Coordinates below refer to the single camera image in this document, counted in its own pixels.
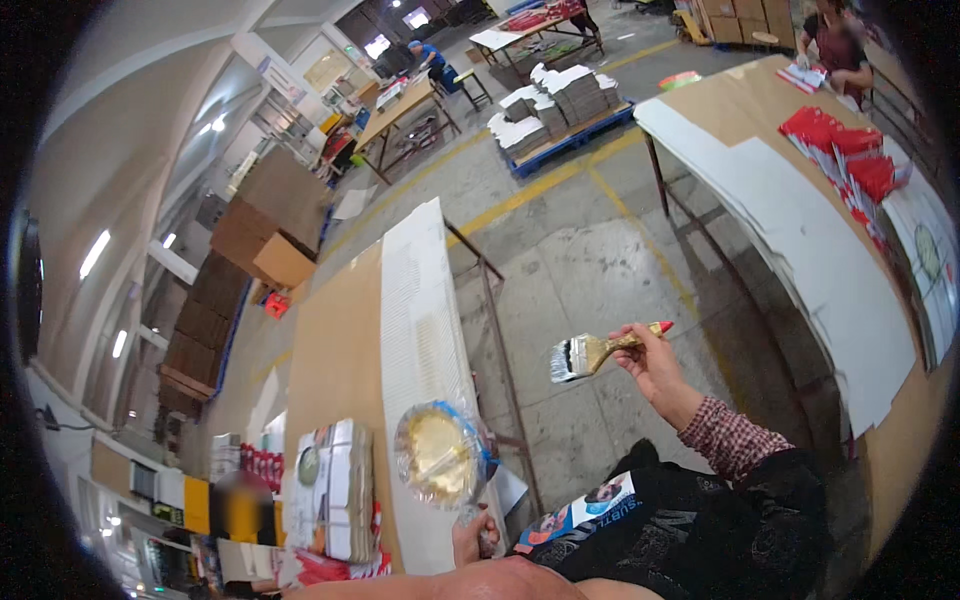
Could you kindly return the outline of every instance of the wooden stool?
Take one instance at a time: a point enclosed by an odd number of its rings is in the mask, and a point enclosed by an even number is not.
[[[470,103],[473,105],[473,109],[476,110],[477,112],[480,112],[480,106],[477,103],[486,98],[487,100],[490,101],[491,104],[493,104],[493,98],[491,98],[490,94],[487,92],[487,89],[483,86],[483,84],[480,83],[480,78],[477,77],[476,73],[473,72],[473,69],[466,71],[462,75],[458,75],[453,79],[453,82],[455,84],[459,84],[459,83],[462,83],[468,77],[472,77],[473,80],[477,82],[477,85],[480,86],[480,91],[482,93],[477,94],[476,96],[470,96],[470,92],[467,91],[466,85],[464,85],[464,93],[467,94],[467,98],[470,100]]]
[[[756,48],[757,46],[766,46],[767,51],[775,46],[780,45],[780,38],[774,36],[773,34],[768,34],[766,32],[753,32],[750,34],[750,37],[754,39],[754,58],[756,58]]]

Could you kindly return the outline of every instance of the blue shirt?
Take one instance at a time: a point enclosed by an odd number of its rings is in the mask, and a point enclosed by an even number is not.
[[[437,56],[435,56],[433,60],[430,61],[430,66],[444,66],[446,64],[446,60],[444,60],[444,55],[440,54],[440,50],[437,50],[437,48],[431,44],[423,44],[423,54],[421,56],[426,58],[430,55],[431,52],[436,52]]]

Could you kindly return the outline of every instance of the printed graphic on shirt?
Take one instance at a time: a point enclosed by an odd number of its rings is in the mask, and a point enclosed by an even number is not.
[[[639,506],[640,502],[634,498],[634,493],[634,480],[630,473],[617,475],[599,488],[527,527],[526,531],[520,534],[514,551],[529,554],[534,546],[573,532],[582,523],[590,522],[595,525],[589,529],[590,533],[606,527]]]

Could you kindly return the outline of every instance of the red stool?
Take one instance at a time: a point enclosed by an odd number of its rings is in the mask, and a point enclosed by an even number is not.
[[[278,321],[280,320],[280,317],[283,316],[283,313],[287,312],[287,309],[289,308],[290,299],[286,296],[278,294],[277,292],[272,292],[270,296],[267,297],[267,304],[264,306],[264,310],[267,311],[267,314]]]

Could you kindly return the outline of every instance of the plaid shirt sleeve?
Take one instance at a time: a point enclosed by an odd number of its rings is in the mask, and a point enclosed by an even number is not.
[[[734,483],[766,457],[794,447],[781,434],[754,425],[713,396],[704,397],[693,420],[677,437],[703,454],[718,475]]]

